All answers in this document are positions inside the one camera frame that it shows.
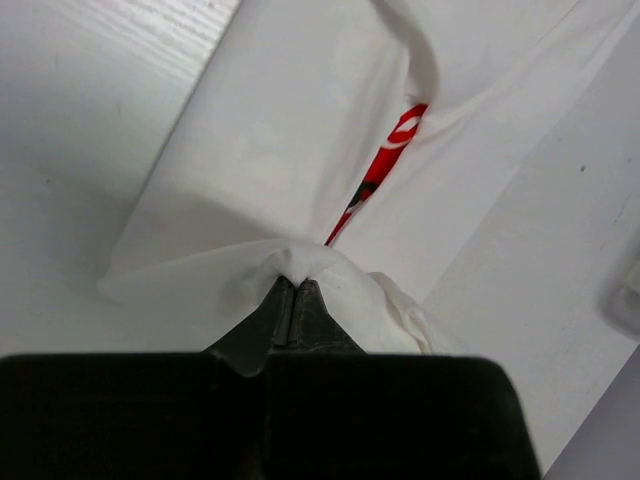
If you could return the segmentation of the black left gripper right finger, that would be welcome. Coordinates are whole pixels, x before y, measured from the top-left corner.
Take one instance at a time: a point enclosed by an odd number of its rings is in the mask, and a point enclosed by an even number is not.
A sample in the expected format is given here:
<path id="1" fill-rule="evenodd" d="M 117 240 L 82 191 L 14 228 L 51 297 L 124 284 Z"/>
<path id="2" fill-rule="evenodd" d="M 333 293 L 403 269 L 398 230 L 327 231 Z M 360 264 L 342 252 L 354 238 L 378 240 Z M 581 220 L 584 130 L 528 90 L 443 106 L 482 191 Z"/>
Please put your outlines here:
<path id="1" fill-rule="evenodd" d="M 537 479 L 504 370 L 477 357 L 367 354 L 297 289 L 264 370 L 269 479 Z"/>

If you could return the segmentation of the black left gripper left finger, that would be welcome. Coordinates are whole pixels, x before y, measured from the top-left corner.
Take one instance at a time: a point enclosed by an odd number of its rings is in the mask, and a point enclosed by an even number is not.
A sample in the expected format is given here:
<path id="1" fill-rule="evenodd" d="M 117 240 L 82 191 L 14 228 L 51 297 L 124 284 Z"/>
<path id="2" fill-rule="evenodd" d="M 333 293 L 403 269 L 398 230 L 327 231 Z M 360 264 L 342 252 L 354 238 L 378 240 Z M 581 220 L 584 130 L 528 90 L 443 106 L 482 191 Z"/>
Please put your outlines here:
<path id="1" fill-rule="evenodd" d="M 261 478 L 258 379 L 294 298 L 294 286 L 277 279 L 201 352 L 4 358 L 2 477 Z"/>

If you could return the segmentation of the white Coca-Cola t-shirt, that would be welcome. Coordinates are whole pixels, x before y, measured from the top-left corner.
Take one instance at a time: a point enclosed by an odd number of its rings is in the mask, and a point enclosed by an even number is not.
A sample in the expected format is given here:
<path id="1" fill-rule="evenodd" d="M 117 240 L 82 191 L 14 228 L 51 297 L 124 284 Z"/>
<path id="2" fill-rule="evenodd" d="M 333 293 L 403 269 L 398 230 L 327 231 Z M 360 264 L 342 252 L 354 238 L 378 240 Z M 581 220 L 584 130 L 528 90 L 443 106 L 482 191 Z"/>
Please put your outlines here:
<path id="1" fill-rule="evenodd" d="M 100 291 L 203 348 L 278 277 L 370 352 L 452 351 L 421 301 L 635 1 L 245 1 Z"/>

